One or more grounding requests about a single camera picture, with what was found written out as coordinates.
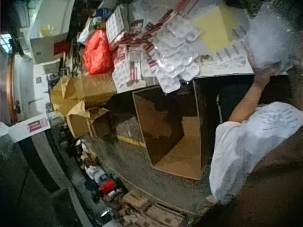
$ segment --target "window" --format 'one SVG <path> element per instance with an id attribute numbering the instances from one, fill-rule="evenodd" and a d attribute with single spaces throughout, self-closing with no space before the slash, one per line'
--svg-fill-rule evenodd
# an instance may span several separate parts
<path id="1" fill-rule="evenodd" d="M 11 39 L 10 34 L 1 35 L 1 46 L 3 47 L 6 53 L 8 53 L 11 50 L 9 39 Z"/>

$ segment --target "white shirt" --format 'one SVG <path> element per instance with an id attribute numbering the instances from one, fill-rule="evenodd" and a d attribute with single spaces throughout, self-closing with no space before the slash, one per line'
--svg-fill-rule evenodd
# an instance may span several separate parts
<path id="1" fill-rule="evenodd" d="M 274 102 L 243 123 L 225 122 L 216 129 L 209 183 L 217 202 L 228 203 L 241 190 L 258 161 L 303 124 L 303 112 Z"/>

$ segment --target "person's hand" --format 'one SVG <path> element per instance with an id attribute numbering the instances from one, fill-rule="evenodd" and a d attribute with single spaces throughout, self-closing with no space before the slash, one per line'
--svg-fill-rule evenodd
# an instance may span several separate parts
<path id="1" fill-rule="evenodd" d="M 270 77 L 276 75 L 279 72 L 281 63 L 276 62 L 274 64 L 267 65 L 266 68 L 260 69 L 255 64 L 248 41 L 245 43 L 245 50 L 250 66 L 255 73 L 254 84 L 260 86 L 263 89 L 269 83 Z"/>

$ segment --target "yellow line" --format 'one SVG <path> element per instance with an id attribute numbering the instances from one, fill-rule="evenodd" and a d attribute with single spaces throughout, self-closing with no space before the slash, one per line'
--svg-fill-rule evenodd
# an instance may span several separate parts
<path id="1" fill-rule="evenodd" d="M 146 148 L 146 145 L 143 142 L 139 142 L 139 141 L 136 141 L 136 140 L 124 137 L 124 136 L 120 136 L 120 135 L 117 135 L 117 138 L 118 138 L 118 140 L 124 141 L 126 143 L 130 143 L 130 144 L 142 147 L 142 148 Z"/>

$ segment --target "red plastic bag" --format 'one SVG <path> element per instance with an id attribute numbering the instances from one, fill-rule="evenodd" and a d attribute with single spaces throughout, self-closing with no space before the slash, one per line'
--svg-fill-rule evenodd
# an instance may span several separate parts
<path id="1" fill-rule="evenodd" d="M 84 61 L 91 75 L 111 72 L 114 64 L 105 31 L 98 30 L 90 38 L 84 52 Z"/>

